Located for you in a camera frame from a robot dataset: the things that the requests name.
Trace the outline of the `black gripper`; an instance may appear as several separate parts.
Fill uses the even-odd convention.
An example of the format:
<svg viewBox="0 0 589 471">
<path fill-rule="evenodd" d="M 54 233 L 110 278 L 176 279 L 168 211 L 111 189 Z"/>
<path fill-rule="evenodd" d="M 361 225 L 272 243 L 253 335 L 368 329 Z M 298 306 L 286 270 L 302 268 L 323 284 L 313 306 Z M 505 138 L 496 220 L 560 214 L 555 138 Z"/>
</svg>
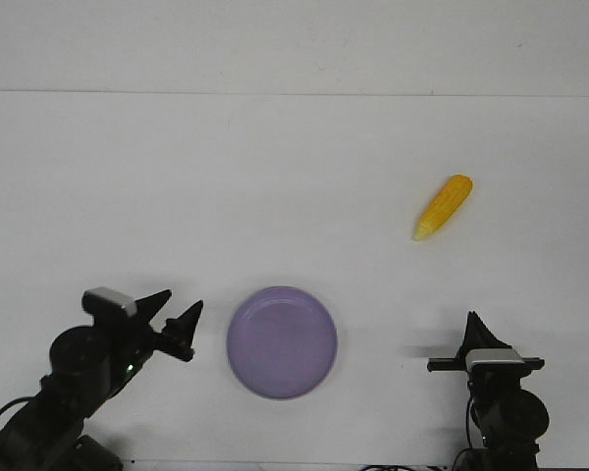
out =
<svg viewBox="0 0 589 471">
<path fill-rule="evenodd" d="M 183 362 L 190 362 L 194 357 L 192 342 L 204 305 L 202 300 L 196 301 L 181 316 L 167 319 L 160 332 L 155 332 L 150 326 L 152 319 L 171 297 L 172 291 L 164 289 L 137 299 L 133 317 L 94 318 L 93 326 L 101 329 L 110 339 L 112 388 L 124 388 L 154 351 Z"/>
<path fill-rule="evenodd" d="M 502 393 L 521 389 L 521 380 L 532 372 L 541 370 L 545 360 L 539 357 L 522 357 L 518 361 L 479 361 L 467 365 L 464 360 L 470 349 L 501 348 L 512 346 L 499 340 L 484 324 L 475 311 L 469 311 L 462 342 L 455 358 L 430 358 L 429 372 L 461 371 L 467 374 L 468 388 L 472 393 Z"/>
</svg>

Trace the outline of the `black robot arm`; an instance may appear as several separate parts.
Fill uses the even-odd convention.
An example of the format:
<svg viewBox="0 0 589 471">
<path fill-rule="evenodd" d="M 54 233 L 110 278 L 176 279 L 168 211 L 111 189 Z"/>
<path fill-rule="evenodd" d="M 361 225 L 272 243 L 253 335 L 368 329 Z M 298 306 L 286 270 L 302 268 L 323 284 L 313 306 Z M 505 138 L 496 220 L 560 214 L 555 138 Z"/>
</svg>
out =
<svg viewBox="0 0 589 471">
<path fill-rule="evenodd" d="M 167 320 L 159 332 L 150 325 L 171 295 L 168 289 L 141 299 L 110 288 L 83 293 L 81 306 L 92 323 L 52 342 L 50 374 L 36 395 L 19 398 L 21 409 L 0 429 L 0 470 L 123 469 L 122 460 L 84 434 L 83 426 L 154 352 L 192 360 L 202 301 Z"/>
<path fill-rule="evenodd" d="M 521 380 L 545 366 L 540 357 L 523 357 L 497 339 L 479 315 L 467 313 L 462 343 L 455 356 L 430 358 L 430 372 L 466 374 L 469 399 L 465 423 L 474 424 L 482 445 L 461 450 L 453 470 L 536 470 L 537 440 L 549 428 L 546 405 L 521 386 Z"/>
</svg>

